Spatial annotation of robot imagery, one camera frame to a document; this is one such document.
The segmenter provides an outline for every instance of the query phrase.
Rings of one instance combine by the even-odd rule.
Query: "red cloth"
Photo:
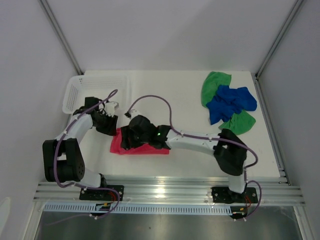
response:
[[[125,150],[121,147],[122,142],[122,134],[121,129],[116,129],[116,135],[113,136],[111,146],[110,146],[110,153],[113,154],[131,154],[131,155],[146,155],[146,154],[169,154],[169,149],[156,149],[153,146],[150,146],[149,144],[144,144],[142,146],[139,146],[137,148],[131,148],[129,150]]]

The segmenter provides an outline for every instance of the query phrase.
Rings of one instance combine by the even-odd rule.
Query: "cable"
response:
[[[126,113],[130,114],[130,111],[131,111],[131,109],[133,108],[133,106],[134,106],[139,100],[144,99],[144,98],[156,98],[156,99],[160,99],[160,100],[164,101],[164,102],[167,104],[167,106],[168,106],[168,108],[169,108],[169,124],[170,124],[171,129],[172,129],[176,134],[181,135],[181,136],[183,136],[183,137],[193,138],[193,139],[202,139],[202,140],[209,140],[209,141],[222,141],[222,142],[225,142],[225,143],[234,144],[234,145],[237,145],[237,146],[239,146],[239,147],[241,147],[241,148],[243,148],[243,149],[248,150],[249,152],[251,152],[251,153],[253,154],[253,156],[254,156],[254,158],[255,158],[255,161],[254,161],[253,163],[251,163],[251,164],[246,165],[246,166],[243,168],[244,181],[245,181],[246,183],[248,183],[248,184],[249,184],[249,183],[256,183],[256,184],[258,185],[259,191],[260,191],[259,200],[258,200],[258,203],[257,203],[256,207],[255,207],[254,210],[253,210],[250,214],[248,214],[246,217],[252,215],[252,214],[257,210],[257,208],[260,206],[261,199],[262,199],[262,188],[261,188],[260,184],[259,184],[257,181],[255,181],[255,180],[250,180],[250,181],[248,181],[248,179],[247,179],[247,169],[253,167],[254,165],[256,165],[256,164],[258,163],[258,155],[255,153],[255,151],[253,151],[251,148],[249,148],[248,146],[246,146],[246,145],[244,145],[244,144],[241,144],[241,143],[238,143],[238,142],[236,142],[236,141],[229,140],[229,139],[218,138],[218,137],[209,138],[209,137],[205,137],[205,136],[195,136],[195,135],[184,134],[184,133],[179,132],[178,130],[176,130],[176,129],[174,128],[174,126],[173,126],[173,124],[172,124],[172,108],[171,108],[170,103],[169,103],[166,99],[164,99],[163,97],[158,96],[158,95],[144,95],[144,96],[141,96],[141,97],[137,98],[137,99],[131,104],[131,106],[129,107],[129,109],[128,109],[128,111],[127,111]]]
[[[60,148],[60,145],[62,143],[62,141],[65,139],[65,137],[67,136],[68,132],[70,131],[70,129],[74,126],[74,124],[78,121],[78,119],[80,119],[83,115],[85,115],[86,113],[92,111],[93,109],[95,109],[97,106],[99,106],[100,104],[104,104],[105,102],[107,102],[110,98],[112,98],[114,95],[116,95],[116,93],[118,92],[118,89],[115,89],[113,90],[106,99],[98,102],[97,104],[93,105],[92,107],[86,109],[85,111],[83,111],[79,116],[78,118],[76,118],[75,120],[73,120],[65,129],[63,135],[61,136],[61,138],[59,139],[57,145],[56,145],[56,148],[55,148],[55,151],[54,151],[54,157],[53,157],[53,175],[54,175],[54,180],[56,181],[56,183],[58,184],[58,186],[60,188],[67,188],[71,185],[75,185],[79,188],[83,188],[83,189],[90,189],[90,190],[105,190],[105,191],[111,191],[111,192],[114,192],[116,194],[116,197],[117,197],[117,202],[115,204],[115,206],[113,208],[111,208],[108,212],[106,212],[105,214],[101,215],[101,216],[95,216],[94,219],[101,219],[101,218],[104,218],[106,217],[107,215],[109,215],[112,211],[114,211],[116,209],[116,207],[118,206],[119,202],[120,202],[120,194],[118,191],[112,189],[112,188],[108,188],[108,187],[88,187],[88,186],[84,186],[84,185],[81,185],[79,183],[73,183],[73,182],[70,182],[66,185],[62,185],[61,182],[59,181],[59,178],[58,178],[58,172],[57,172],[57,162],[58,162],[58,154],[59,154],[59,148]],[[75,218],[75,217],[80,217],[80,216],[87,216],[87,214],[79,214],[79,215],[75,215],[75,216],[71,216],[71,217],[67,217],[65,219],[62,219],[62,220],[59,220],[59,221],[56,221],[56,222],[52,222],[52,223],[49,223],[49,224],[46,224],[47,226],[49,225],[53,225],[53,224],[57,224],[57,223],[61,223],[63,221],[66,221],[68,219],[72,219],[72,218]]]

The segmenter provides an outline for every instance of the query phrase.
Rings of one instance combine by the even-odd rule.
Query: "gray wall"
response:
[[[83,71],[255,71],[295,0],[49,0]]]
[[[286,168],[320,237],[320,1],[307,0],[261,78]]]
[[[11,197],[1,239],[20,239],[37,184],[42,142],[66,122],[73,69],[36,0],[0,2],[0,200]]]

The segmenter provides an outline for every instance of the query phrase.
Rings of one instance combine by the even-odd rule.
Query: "plastic laundry basket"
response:
[[[110,101],[119,103],[119,111],[126,111],[131,102],[130,80],[125,74],[109,74],[105,76],[73,76],[66,87],[62,111],[72,114],[85,104],[85,97],[105,99],[112,90],[118,93]]]

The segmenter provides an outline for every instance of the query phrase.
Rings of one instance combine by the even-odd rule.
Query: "purple cable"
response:
[[[67,188],[71,185],[75,185],[79,188],[87,188],[87,189],[91,189],[91,190],[106,190],[106,191],[111,191],[111,192],[114,192],[116,194],[116,197],[117,197],[117,202],[115,204],[115,206],[113,208],[111,208],[108,212],[106,212],[105,214],[101,215],[101,216],[96,216],[95,218],[96,219],[101,219],[101,218],[104,218],[106,217],[107,215],[109,215],[113,210],[115,210],[115,208],[118,206],[119,202],[120,202],[120,194],[118,191],[112,189],[112,188],[108,188],[108,187],[103,187],[103,188],[100,188],[100,187],[88,187],[88,186],[84,186],[84,185],[81,185],[81,184],[78,184],[78,183],[73,183],[73,182],[70,182],[66,185],[62,185],[61,182],[59,181],[59,178],[58,178],[58,173],[57,173],[57,162],[58,162],[58,153],[59,153],[59,148],[60,148],[60,145],[62,143],[62,141],[65,139],[66,135],[68,134],[69,130],[73,127],[73,125],[77,122],[78,119],[80,119],[83,115],[85,115],[86,113],[90,112],[91,110],[95,109],[97,106],[99,106],[100,104],[102,103],[105,103],[107,102],[110,98],[112,98],[114,95],[116,95],[116,93],[118,92],[118,89],[115,89],[113,90],[106,99],[98,102],[97,104],[95,104],[94,106],[86,109],[84,112],[82,112],[77,119],[73,120],[65,129],[65,133],[61,136],[61,138],[59,139],[57,145],[56,145],[56,148],[55,148],[55,151],[54,151],[54,158],[53,158],[53,175],[54,175],[54,180],[56,181],[56,183],[58,184],[58,186],[60,188]],[[80,217],[80,216],[87,216],[87,214],[79,214],[79,215],[75,215],[75,216],[71,216],[71,217],[67,217],[65,219],[62,219],[62,220],[59,220],[59,221],[56,221],[56,222],[52,222],[52,223],[49,223],[49,224],[46,224],[46,226],[49,226],[49,225],[54,225],[54,224],[58,224],[60,222],[63,222],[63,221],[66,221],[66,220],[69,220],[69,219],[72,219],[72,218],[75,218],[75,217]]]
[[[177,130],[174,128],[173,124],[172,124],[172,109],[171,109],[170,103],[169,103],[166,99],[164,99],[163,97],[158,96],[158,95],[145,95],[145,96],[139,97],[137,100],[135,100],[135,101],[131,104],[131,106],[129,107],[127,113],[129,113],[129,112],[131,111],[131,109],[133,108],[133,106],[134,106],[139,100],[144,99],[144,98],[156,98],[156,99],[160,99],[160,100],[164,101],[164,102],[167,104],[167,106],[169,107],[169,124],[170,124],[171,129],[172,129],[176,134],[181,135],[181,136],[184,136],[184,137],[188,137],[188,138],[193,138],[193,139],[201,139],[201,140],[209,140],[209,141],[222,141],[222,142],[225,142],[225,143],[234,144],[234,145],[237,145],[237,146],[239,146],[239,147],[241,147],[241,148],[243,148],[243,149],[248,150],[249,152],[251,152],[251,153],[253,154],[253,156],[255,157],[255,161],[254,161],[253,163],[251,163],[251,164],[246,165],[246,166],[243,168],[244,181],[245,181],[246,183],[248,183],[248,184],[249,184],[249,183],[256,183],[257,186],[259,187],[259,191],[260,191],[258,203],[257,203],[255,209],[254,209],[249,215],[247,215],[247,217],[250,216],[251,214],[253,214],[253,213],[257,210],[257,208],[260,206],[261,199],[262,199],[262,188],[261,188],[260,184],[259,184],[257,181],[255,181],[255,180],[250,180],[250,181],[247,180],[247,168],[253,167],[254,165],[256,165],[256,164],[258,163],[258,155],[255,153],[255,151],[253,151],[251,148],[247,147],[247,146],[244,145],[244,144],[241,144],[241,143],[238,143],[238,142],[236,142],[236,141],[229,140],[229,139],[218,138],[218,137],[209,138],[209,137],[205,137],[205,136],[195,136],[195,135],[190,135],[190,134],[184,134],[184,133],[181,133],[181,132],[177,131]]]

